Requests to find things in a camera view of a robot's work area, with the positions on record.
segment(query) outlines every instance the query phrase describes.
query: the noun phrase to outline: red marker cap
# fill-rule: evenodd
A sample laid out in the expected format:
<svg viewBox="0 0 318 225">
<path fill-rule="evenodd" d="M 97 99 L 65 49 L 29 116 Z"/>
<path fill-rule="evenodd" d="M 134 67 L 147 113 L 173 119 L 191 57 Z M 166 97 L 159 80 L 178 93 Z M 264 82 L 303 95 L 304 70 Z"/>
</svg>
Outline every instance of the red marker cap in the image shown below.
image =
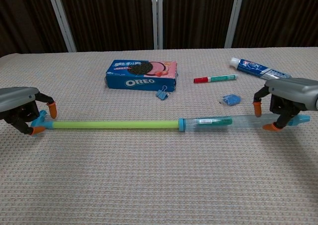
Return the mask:
<svg viewBox="0 0 318 225">
<path fill-rule="evenodd" d="M 195 78 L 193 80 L 194 83 L 199 83 L 199 82 L 208 82 L 208 78 L 207 77 L 199 77 L 199 78 Z"/>
</svg>

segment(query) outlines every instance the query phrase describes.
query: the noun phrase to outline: clear plastic tube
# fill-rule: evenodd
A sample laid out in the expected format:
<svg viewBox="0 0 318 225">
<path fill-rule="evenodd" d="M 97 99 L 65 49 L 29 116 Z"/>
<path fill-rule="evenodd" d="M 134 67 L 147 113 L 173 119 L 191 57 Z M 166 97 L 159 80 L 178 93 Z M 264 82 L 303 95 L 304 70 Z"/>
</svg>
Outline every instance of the clear plastic tube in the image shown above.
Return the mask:
<svg viewBox="0 0 318 225">
<path fill-rule="evenodd" d="M 265 124 L 271 124 L 277 120 L 279 115 L 263 114 L 261 117 L 255 115 L 240 116 L 219 116 L 204 118 L 187 118 L 183 120 L 183 127 L 179 124 L 179 129 L 183 131 L 205 131 L 213 129 L 232 129 L 232 128 L 262 128 Z M 296 126 L 299 123 L 310 121 L 310 116 L 297 115 L 288 124 Z"/>
</svg>

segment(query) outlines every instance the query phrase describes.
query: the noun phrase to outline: blue binder clip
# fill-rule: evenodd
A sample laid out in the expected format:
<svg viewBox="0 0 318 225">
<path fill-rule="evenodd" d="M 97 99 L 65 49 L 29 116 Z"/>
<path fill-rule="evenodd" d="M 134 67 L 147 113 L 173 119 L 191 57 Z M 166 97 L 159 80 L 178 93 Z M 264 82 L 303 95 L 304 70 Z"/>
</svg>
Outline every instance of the blue binder clip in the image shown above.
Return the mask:
<svg viewBox="0 0 318 225">
<path fill-rule="evenodd" d="M 167 99 L 170 93 L 166 92 L 166 89 L 167 89 L 167 86 L 164 85 L 161 90 L 158 90 L 158 92 L 156 93 L 156 96 L 160 98 L 161 100 Z"/>
</svg>

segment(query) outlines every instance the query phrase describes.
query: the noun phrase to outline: blue tube cap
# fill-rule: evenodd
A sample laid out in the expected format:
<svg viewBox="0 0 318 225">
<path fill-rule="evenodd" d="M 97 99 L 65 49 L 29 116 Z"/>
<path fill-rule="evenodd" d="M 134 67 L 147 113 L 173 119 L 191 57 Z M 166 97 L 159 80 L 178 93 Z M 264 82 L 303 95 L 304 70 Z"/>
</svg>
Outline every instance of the blue tube cap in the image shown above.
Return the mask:
<svg viewBox="0 0 318 225">
<path fill-rule="evenodd" d="M 46 129 L 53 129 L 53 122 L 46 122 L 45 116 L 47 112 L 45 110 L 40 111 L 40 116 L 33 120 L 31 127 L 45 127 Z"/>
<path fill-rule="evenodd" d="M 305 122 L 310 122 L 309 115 L 297 115 L 293 119 L 291 119 L 287 125 L 292 127 Z"/>
<path fill-rule="evenodd" d="M 179 131 L 185 132 L 185 123 L 183 118 L 179 118 Z"/>
</svg>

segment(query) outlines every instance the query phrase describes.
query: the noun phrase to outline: oreo box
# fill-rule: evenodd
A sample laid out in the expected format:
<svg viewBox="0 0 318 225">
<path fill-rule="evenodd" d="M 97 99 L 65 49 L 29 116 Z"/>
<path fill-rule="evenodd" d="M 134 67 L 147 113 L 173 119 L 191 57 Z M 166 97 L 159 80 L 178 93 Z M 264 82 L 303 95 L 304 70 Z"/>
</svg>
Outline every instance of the oreo box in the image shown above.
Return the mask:
<svg viewBox="0 0 318 225">
<path fill-rule="evenodd" d="M 177 63 L 147 60 L 114 60 L 106 72 L 109 88 L 158 91 L 176 87 Z"/>
</svg>

